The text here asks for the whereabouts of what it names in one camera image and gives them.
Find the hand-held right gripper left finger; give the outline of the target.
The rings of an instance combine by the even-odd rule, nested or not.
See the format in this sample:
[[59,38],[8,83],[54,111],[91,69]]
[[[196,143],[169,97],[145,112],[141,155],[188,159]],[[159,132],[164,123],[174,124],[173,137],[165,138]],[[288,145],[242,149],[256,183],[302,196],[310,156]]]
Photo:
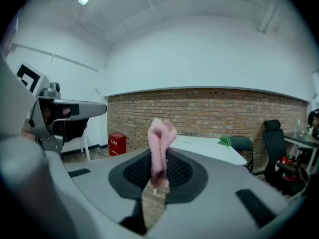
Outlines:
[[0,139],[0,182],[22,239],[145,239],[108,217],[59,154],[22,136]]

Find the green leafy sprig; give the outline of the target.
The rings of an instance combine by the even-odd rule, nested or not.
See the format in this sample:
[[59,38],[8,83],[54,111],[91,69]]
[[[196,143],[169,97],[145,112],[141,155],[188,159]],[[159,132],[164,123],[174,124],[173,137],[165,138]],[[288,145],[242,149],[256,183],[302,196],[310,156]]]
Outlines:
[[218,144],[226,146],[228,148],[229,152],[231,153],[230,148],[232,147],[232,140],[231,140],[230,136],[220,137]]

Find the black office chair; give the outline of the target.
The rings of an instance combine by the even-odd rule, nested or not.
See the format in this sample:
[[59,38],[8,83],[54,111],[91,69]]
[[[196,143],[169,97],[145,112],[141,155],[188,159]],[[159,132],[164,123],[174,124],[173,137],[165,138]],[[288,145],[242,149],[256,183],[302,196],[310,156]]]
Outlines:
[[264,122],[263,139],[268,153],[268,164],[264,170],[265,180],[281,191],[284,195],[294,196],[301,192],[307,183],[308,174],[301,167],[303,181],[290,182],[284,180],[282,172],[277,167],[281,157],[287,156],[284,132],[278,120]]

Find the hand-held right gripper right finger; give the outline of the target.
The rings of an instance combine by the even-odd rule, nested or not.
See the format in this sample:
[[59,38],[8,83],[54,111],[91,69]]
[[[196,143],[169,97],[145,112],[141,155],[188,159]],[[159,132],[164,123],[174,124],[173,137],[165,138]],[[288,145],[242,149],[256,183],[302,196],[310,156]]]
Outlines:
[[[168,204],[148,239],[269,239],[296,214],[300,200],[287,200],[277,190],[246,169],[193,152],[183,155],[203,165],[206,188],[190,203]],[[249,189],[275,215],[259,228],[236,192]]]

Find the red and white helmet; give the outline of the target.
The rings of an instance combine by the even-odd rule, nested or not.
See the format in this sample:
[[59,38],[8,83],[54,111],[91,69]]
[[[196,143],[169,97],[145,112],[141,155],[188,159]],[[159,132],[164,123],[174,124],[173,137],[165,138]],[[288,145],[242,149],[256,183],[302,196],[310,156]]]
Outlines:
[[277,167],[282,172],[282,177],[286,181],[295,182],[304,180],[301,166],[294,157],[281,157],[279,163],[277,163]]

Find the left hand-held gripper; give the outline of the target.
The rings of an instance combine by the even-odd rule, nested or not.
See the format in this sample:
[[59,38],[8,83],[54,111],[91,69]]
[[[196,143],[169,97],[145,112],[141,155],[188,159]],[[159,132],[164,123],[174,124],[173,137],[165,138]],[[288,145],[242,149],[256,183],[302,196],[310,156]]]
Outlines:
[[60,85],[35,69],[21,62],[16,76],[35,97],[35,104],[27,116],[26,123],[37,142],[46,151],[61,155],[65,139],[65,123],[86,120],[103,115],[107,111],[104,103],[89,101],[60,101]]

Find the black folding chair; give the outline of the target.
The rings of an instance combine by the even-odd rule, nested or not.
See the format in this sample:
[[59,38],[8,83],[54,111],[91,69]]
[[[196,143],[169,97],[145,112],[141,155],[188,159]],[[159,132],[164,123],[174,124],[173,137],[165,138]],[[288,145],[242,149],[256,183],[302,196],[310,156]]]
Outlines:
[[251,159],[246,168],[253,173],[253,162],[254,162],[254,149],[252,141],[243,136],[233,136],[231,137],[232,148],[238,151],[247,151],[251,153]]

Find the red box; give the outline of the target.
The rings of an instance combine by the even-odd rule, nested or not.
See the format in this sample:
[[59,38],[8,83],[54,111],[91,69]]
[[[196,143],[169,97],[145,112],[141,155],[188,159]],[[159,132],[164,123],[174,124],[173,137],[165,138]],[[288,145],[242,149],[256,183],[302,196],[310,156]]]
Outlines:
[[122,134],[112,133],[108,136],[108,150],[111,156],[125,154],[126,137]]

